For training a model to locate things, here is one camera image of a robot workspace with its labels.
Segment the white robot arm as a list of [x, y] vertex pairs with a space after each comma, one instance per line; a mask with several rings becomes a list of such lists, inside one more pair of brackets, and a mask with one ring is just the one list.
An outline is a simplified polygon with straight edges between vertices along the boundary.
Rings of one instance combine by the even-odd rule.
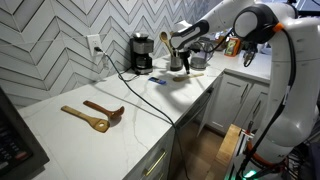
[[288, 3], [223, 0], [194, 25], [175, 32], [177, 50], [207, 33], [230, 28], [242, 41], [272, 48], [266, 114], [244, 153], [235, 158], [237, 180], [276, 180], [288, 154], [315, 124], [320, 89], [320, 19], [298, 16]]

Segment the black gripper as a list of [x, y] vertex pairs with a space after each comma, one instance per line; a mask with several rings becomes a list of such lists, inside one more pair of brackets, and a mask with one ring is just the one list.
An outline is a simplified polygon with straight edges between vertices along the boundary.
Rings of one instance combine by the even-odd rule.
[[190, 74], [190, 67], [189, 67], [189, 63], [188, 63], [188, 58], [190, 57], [190, 51], [185, 50], [185, 49], [180, 50], [179, 57], [183, 61], [183, 63], [185, 64], [186, 73]]

